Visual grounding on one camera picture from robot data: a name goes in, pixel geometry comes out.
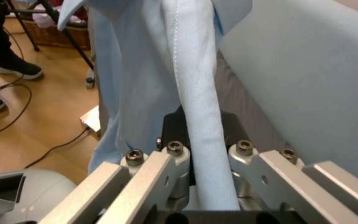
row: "hole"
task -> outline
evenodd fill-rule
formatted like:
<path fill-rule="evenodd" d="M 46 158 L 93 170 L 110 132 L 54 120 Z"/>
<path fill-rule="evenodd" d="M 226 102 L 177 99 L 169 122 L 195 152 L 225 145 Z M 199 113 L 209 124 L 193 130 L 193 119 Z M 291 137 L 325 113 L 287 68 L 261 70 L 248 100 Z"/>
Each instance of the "hole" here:
<path fill-rule="evenodd" d="M 137 157 L 137 156 L 139 156 L 140 154 L 139 154 L 139 152 L 137 152 L 137 151 L 132 151 L 132 152 L 129 152 L 129 155 L 130 155 L 131 157 Z"/>
<path fill-rule="evenodd" d="M 284 153 L 288 154 L 288 155 L 295 155 L 295 153 L 292 150 L 289 150 L 289 149 L 285 149 Z"/>
<path fill-rule="evenodd" d="M 169 184 L 169 177 L 167 176 L 166 179 L 165 179 L 165 186 L 167 187 Z"/>
<path fill-rule="evenodd" d="M 267 212 L 261 212 L 258 215 L 256 215 L 256 223 L 257 224 L 280 224 L 280 222 L 274 217 L 273 215 L 267 213 Z"/>
<path fill-rule="evenodd" d="M 179 146 L 180 146 L 179 143 L 177 143 L 177 142 L 171 142 L 171 147 L 176 148 L 176 147 L 179 147 Z"/>
<path fill-rule="evenodd" d="M 245 147 L 248 147 L 250 145 L 249 142 L 247 142 L 247 141 L 243 141 L 241 144 L 242 144 L 242 146 L 245 146 Z"/>
<path fill-rule="evenodd" d="M 266 178 L 265 175 L 262 175 L 261 180 L 262 180 L 262 183 L 263 183 L 264 185 L 267 185 L 267 184 L 269 183 L 269 182 L 268 182 L 268 179 Z"/>
<path fill-rule="evenodd" d="M 291 206 L 285 202 L 283 202 L 281 205 L 280 205 L 280 211 L 289 211 L 291 210 Z"/>
<path fill-rule="evenodd" d="M 165 219 L 165 224 L 189 224 L 189 219 L 181 213 L 172 213 Z"/>

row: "wooden floor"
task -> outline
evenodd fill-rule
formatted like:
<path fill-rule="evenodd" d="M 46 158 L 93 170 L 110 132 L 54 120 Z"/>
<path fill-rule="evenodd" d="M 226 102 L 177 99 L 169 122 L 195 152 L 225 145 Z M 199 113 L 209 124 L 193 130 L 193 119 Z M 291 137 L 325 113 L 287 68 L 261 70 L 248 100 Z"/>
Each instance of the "wooden floor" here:
<path fill-rule="evenodd" d="M 22 33 L 16 19 L 5 23 L 11 33 Z M 75 50 L 40 47 L 35 52 L 25 34 L 14 34 L 27 61 L 42 67 L 44 77 L 20 81 L 33 98 L 23 115 L 0 133 L 0 172 L 18 170 L 37 159 L 51 147 L 77 136 L 84 127 L 79 117 L 97 105 L 97 90 L 85 88 L 88 66 Z M 13 41 L 12 49 L 19 55 Z M 12 82 L 14 75 L 0 74 L 0 86 Z M 0 128 L 22 110 L 29 93 L 21 87 L 5 89 L 0 98 L 7 107 L 0 112 Z M 57 149 L 34 167 L 57 171 L 75 183 L 86 177 L 87 166 L 98 139 L 85 135 L 74 144 Z"/>

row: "stitching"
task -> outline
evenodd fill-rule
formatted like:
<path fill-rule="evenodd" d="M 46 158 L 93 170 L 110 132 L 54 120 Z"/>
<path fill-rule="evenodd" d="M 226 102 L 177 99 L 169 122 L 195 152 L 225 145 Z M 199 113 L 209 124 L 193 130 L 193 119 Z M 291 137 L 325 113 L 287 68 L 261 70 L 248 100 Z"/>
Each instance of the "stitching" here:
<path fill-rule="evenodd" d="M 177 49 L 178 49 L 178 26 L 179 26 L 179 4 L 178 0 L 175 1 L 175 16 L 174 16 L 174 34 L 173 34 L 173 72 L 175 75 L 176 85 L 178 87 L 178 93 L 180 98 L 180 88 L 178 80 L 178 62 L 177 62 Z"/>

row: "black cable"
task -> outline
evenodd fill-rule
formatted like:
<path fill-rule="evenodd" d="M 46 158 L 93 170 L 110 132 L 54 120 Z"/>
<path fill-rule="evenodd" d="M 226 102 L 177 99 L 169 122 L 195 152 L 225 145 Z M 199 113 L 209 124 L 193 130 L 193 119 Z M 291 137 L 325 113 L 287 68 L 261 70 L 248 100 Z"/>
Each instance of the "black cable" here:
<path fill-rule="evenodd" d="M 38 159 L 35 160 L 34 162 L 32 162 L 32 163 L 26 165 L 24 168 L 27 169 L 27 168 L 29 168 L 30 166 L 39 163 L 41 160 L 45 159 L 45 157 L 46 157 L 50 152 L 52 152 L 53 150 L 55 150 L 55 149 L 57 149 L 57 148 L 60 148 L 60 147 L 64 147 L 64 146 L 66 146 L 66 145 L 69 145 L 69 144 L 73 143 L 75 140 L 77 140 L 79 137 L 81 137 L 81 136 L 82 136 L 87 130 L 89 130 L 89 129 L 90 129 L 90 127 L 87 126 L 79 135 L 77 135 L 77 136 L 76 136 L 75 138 L 73 138 L 71 141 L 69 141 L 69 142 L 67 142 L 67 143 L 64 143 L 64 144 L 62 144 L 62 145 L 58 145 L 58 146 L 55 146 L 55 147 L 51 148 L 51 149 L 48 150 L 44 155 L 42 155 L 40 158 L 38 158 Z"/>
<path fill-rule="evenodd" d="M 20 45 L 18 44 L 16 38 L 15 38 L 5 27 L 4 27 L 3 29 L 7 32 L 7 34 L 9 34 L 9 36 L 11 36 L 11 38 L 13 39 L 13 41 L 16 43 L 17 48 L 19 48 L 19 51 L 20 51 L 20 54 L 21 54 L 21 58 L 24 60 L 23 51 L 21 50 L 21 47 L 20 47 Z"/>
<path fill-rule="evenodd" d="M 7 129 L 8 127 L 10 127 L 13 123 L 15 123 L 17 121 L 17 119 L 19 119 L 21 117 L 21 115 L 24 113 L 24 111 L 27 109 L 28 105 L 30 104 L 31 102 L 31 98 L 33 97 L 33 93 L 31 92 L 30 88 L 26 85 L 23 85 L 23 84 L 17 84 L 17 83 L 13 83 L 13 84 L 10 84 L 8 86 L 5 86 L 5 88 L 10 88 L 10 87 L 14 87 L 14 86 L 21 86 L 21 87 L 24 87 L 28 90 L 29 92 L 29 96 L 28 96 L 28 100 L 27 100 L 27 103 L 26 105 L 24 106 L 24 108 L 21 110 L 21 112 L 19 113 L 19 115 L 16 116 L 16 118 L 14 118 L 8 125 L 6 125 L 5 127 L 1 128 L 0 129 L 0 132 L 4 131 L 5 129 Z"/>

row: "screw head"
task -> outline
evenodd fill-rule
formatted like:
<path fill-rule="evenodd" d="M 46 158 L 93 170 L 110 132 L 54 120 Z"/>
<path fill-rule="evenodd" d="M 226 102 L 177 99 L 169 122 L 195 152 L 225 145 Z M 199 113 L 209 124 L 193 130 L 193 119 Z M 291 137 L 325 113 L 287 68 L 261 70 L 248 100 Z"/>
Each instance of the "screw head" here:
<path fill-rule="evenodd" d="M 298 160 L 298 154 L 292 149 L 285 148 L 279 151 L 279 153 L 284 156 L 288 161 L 290 161 L 292 164 L 296 164 L 296 161 Z"/>
<path fill-rule="evenodd" d="M 125 154 L 126 163 L 130 167 L 141 165 L 145 160 L 143 159 L 143 152 L 138 149 L 133 149 Z"/>
<path fill-rule="evenodd" d="M 166 146 L 166 150 L 172 156 L 181 156 L 183 154 L 183 144 L 180 141 L 170 141 Z"/>
<path fill-rule="evenodd" d="M 156 138 L 156 146 L 157 146 L 157 149 L 161 148 L 161 137 Z"/>
<path fill-rule="evenodd" d="M 250 156 L 252 155 L 252 151 L 254 149 L 254 145 L 247 140 L 240 140 L 236 145 L 236 152 L 240 155 Z"/>

